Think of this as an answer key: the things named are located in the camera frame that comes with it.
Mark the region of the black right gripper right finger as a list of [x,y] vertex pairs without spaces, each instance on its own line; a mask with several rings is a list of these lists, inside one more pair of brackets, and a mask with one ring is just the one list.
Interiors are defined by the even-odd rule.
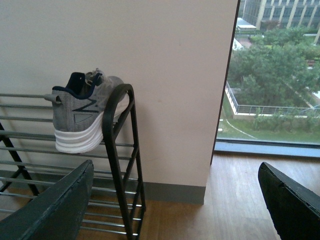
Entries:
[[267,162],[258,169],[262,195],[282,240],[320,238],[320,196]]

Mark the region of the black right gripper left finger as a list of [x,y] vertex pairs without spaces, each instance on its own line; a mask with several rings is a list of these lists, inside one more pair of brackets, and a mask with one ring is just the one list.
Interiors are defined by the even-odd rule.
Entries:
[[0,222],[2,240],[75,240],[91,196],[91,160]]

